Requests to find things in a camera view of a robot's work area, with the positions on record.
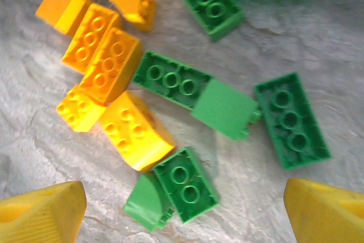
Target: plastic toy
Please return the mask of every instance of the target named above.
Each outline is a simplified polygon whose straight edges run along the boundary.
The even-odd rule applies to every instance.
[[[234,141],[246,139],[246,126],[262,116],[256,101],[216,79],[202,92],[191,115]]]
[[[112,28],[95,53],[80,89],[100,104],[114,101],[128,86],[142,54],[138,38]]]
[[[125,162],[137,171],[148,171],[176,146],[146,103],[128,91],[107,108],[100,123]]]
[[[297,73],[261,83],[255,94],[285,170],[331,158]]]
[[[112,28],[121,28],[121,19],[116,11],[98,4],[88,8],[62,62],[85,74],[103,36]]]
[[[153,232],[164,228],[174,210],[155,174],[147,172],[136,183],[123,212]]]
[[[219,202],[219,194],[191,147],[160,162],[153,171],[183,223],[211,210]]]
[[[364,242],[364,194],[289,179],[284,205],[297,243]]]
[[[35,15],[62,34],[73,36],[90,4],[90,0],[43,0]]]
[[[199,24],[215,42],[237,28],[243,14],[236,0],[185,0]]]
[[[86,210],[81,182],[0,201],[1,243],[74,243]]]
[[[75,132],[88,132],[106,107],[84,95],[75,85],[57,106],[57,112]]]
[[[140,31],[151,31],[155,14],[155,0],[109,0],[123,17]]]
[[[193,109],[212,76],[154,51],[146,51],[133,82],[187,109]]]

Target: green plastic block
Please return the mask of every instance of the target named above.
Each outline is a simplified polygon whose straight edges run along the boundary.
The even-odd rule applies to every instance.
[[[199,24],[215,42],[238,27],[243,13],[236,0],[185,0]]]
[[[211,78],[177,60],[146,51],[133,82],[191,110]]]
[[[148,172],[136,183],[123,212],[153,232],[164,228],[174,210],[155,174]]]
[[[205,88],[191,115],[234,141],[246,139],[246,126],[262,116],[256,101],[216,79]]]
[[[285,170],[331,158],[297,73],[260,83],[255,94]]]
[[[191,147],[173,154],[153,170],[183,223],[218,204],[220,196]]]

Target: yellow plastic block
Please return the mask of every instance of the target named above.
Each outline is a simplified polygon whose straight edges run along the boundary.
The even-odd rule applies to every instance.
[[[35,15],[62,34],[75,35],[90,0],[43,0]]]
[[[364,242],[364,194],[289,179],[284,205],[297,243]]]
[[[88,132],[106,107],[99,105],[75,85],[57,106],[57,112],[75,132]]]
[[[151,31],[155,14],[154,0],[109,0],[140,31]]]
[[[137,171],[148,171],[176,146],[146,103],[128,91],[105,110],[100,122],[125,162]]]
[[[0,200],[0,243],[75,243],[85,210],[81,182]]]
[[[119,97],[129,84],[142,58],[140,39],[112,28],[80,83],[80,89],[100,104]]]
[[[62,62],[85,74],[102,38],[112,27],[121,28],[119,14],[92,3],[63,56]]]

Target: toy brick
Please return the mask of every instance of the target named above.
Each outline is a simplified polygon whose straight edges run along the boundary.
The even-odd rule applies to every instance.
[[[86,210],[81,182],[0,201],[1,243],[74,243]]]
[[[119,14],[96,3],[91,4],[62,62],[75,71],[85,74],[92,57],[102,44],[102,38],[112,27],[121,28]]]
[[[35,15],[62,34],[75,35],[90,0],[43,0]]]
[[[236,0],[185,0],[199,24],[215,42],[237,28],[243,14]]]
[[[112,28],[92,59],[80,89],[100,104],[114,101],[128,86],[142,54],[140,39]]]
[[[153,29],[155,0],[109,0],[140,31]]]
[[[216,79],[202,92],[191,115],[234,141],[246,139],[247,125],[262,116],[256,101]]]
[[[133,82],[179,104],[193,109],[212,76],[154,51],[146,51]]]
[[[154,173],[183,223],[215,207],[220,196],[191,147],[160,162]]]
[[[57,106],[57,112],[75,132],[88,132],[106,107],[94,102],[75,85]]]
[[[297,243],[364,242],[364,193],[292,178],[284,206]]]
[[[255,94],[285,170],[331,158],[297,73],[260,83]]]
[[[125,162],[137,171],[148,171],[176,146],[146,103],[128,91],[111,103],[100,123]]]
[[[174,210],[155,174],[147,172],[139,178],[123,212],[153,232],[164,228]]]

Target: textured floor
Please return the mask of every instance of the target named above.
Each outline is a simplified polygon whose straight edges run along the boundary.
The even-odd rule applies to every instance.
[[[283,171],[263,121],[250,128],[246,142],[232,142],[186,110],[131,86],[180,147],[196,148],[222,197],[220,206],[190,224],[175,216],[153,234],[121,211],[139,174],[100,125],[76,134],[55,112],[81,76],[61,64],[70,39],[34,17],[41,1],[0,0],[0,198],[81,180],[88,207],[77,242],[292,243],[283,205],[288,178],[364,192],[364,0],[240,0],[246,23],[214,44],[181,0],[157,0],[149,34],[126,25],[144,48],[249,95],[261,81],[298,71],[333,155]]]

